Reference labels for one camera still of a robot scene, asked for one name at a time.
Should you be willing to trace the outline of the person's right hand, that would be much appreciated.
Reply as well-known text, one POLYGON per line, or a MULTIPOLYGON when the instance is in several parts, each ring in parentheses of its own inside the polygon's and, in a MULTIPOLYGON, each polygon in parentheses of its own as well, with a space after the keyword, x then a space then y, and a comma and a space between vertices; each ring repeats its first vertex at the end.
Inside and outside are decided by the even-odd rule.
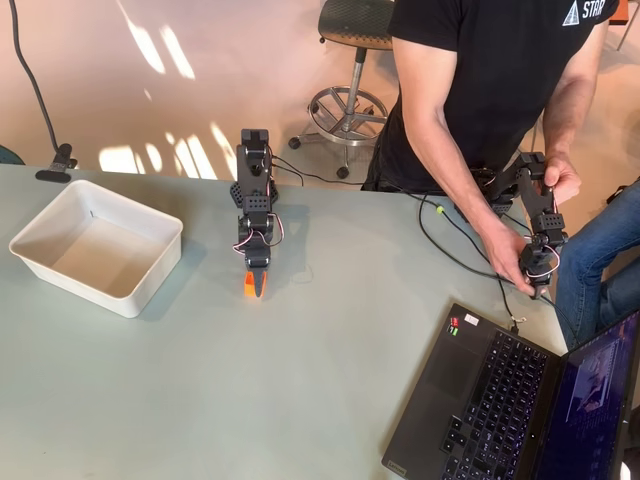
POLYGON ((519 267, 520 254, 525 246, 524 239, 507 228, 490 233, 483 242, 495 272, 511 281, 520 292, 532 296, 534 288, 519 267))

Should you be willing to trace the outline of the person's left hand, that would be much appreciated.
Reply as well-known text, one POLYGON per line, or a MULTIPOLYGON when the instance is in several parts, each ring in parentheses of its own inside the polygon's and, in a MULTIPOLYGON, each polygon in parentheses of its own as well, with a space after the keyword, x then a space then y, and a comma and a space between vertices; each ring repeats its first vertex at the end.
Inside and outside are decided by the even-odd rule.
POLYGON ((582 181, 567 155, 554 154, 546 160, 544 185, 560 205, 578 195, 582 181))

